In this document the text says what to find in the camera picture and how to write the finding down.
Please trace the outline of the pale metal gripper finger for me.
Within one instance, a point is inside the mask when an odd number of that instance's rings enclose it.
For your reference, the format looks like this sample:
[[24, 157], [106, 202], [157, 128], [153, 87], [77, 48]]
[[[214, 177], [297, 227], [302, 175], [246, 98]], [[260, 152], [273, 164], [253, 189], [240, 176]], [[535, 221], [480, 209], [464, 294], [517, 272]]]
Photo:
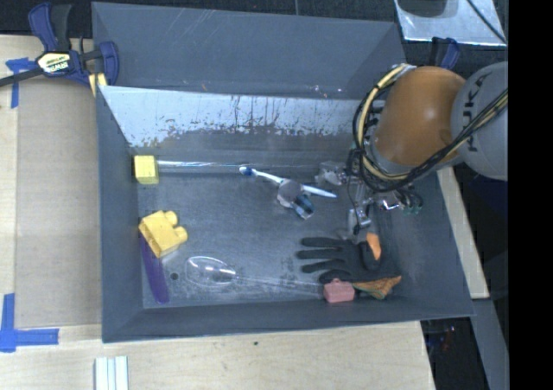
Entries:
[[345, 185], [348, 179], [346, 167], [343, 163], [326, 161], [320, 163], [318, 172], [318, 184], [331, 184], [334, 186]]
[[350, 240], [352, 243], [359, 243], [366, 229], [372, 224], [366, 208], [350, 208], [346, 213], [345, 224], [340, 227], [336, 234], [340, 240]]

